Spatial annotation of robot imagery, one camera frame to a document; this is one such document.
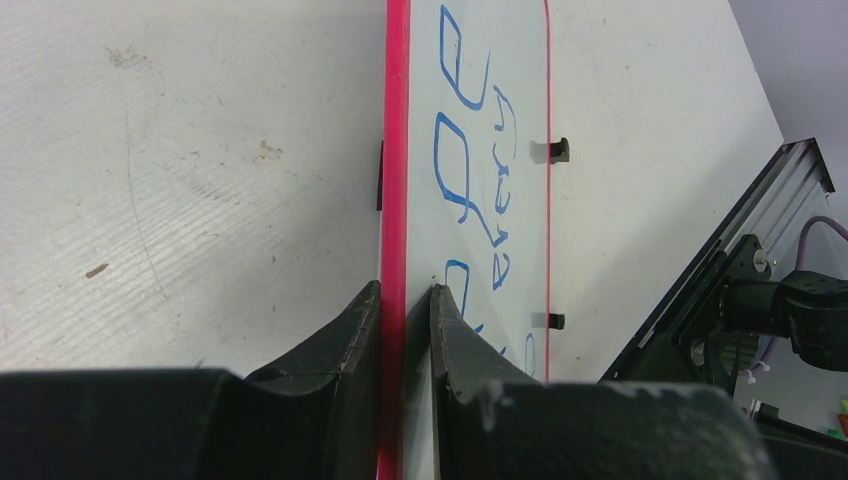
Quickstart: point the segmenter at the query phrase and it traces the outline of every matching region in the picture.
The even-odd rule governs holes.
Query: purple cable
[[[807,250],[807,236],[810,234],[810,228],[813,225],[823,222],[827,224],[830,228],[836,230],[845,241],[848,241],[848,230],[845,229],[842,225],[839,224],[836,220],[825,217],[823,215],[819,215],[807,220],[807,223],[804,224],[804,227],[801,229],[801,236],[798,239],[798,255],[795,256],[795,270],[801,270],[804,266],[804,254]],[[766,345],[765,351],[763,351],[763,356],[760,357],[760,362],[766,363],[771,357],[772,352],[774,352],[775,347],[777,346],[777,337],[771,337],[769,339],[768,345]],[[751,372],[751,375],[757,375],[761,371],[763,371],[763,365],[757,363],[753,368],[747,370],[740,370],[739,375],[748,375],[747,372]]]

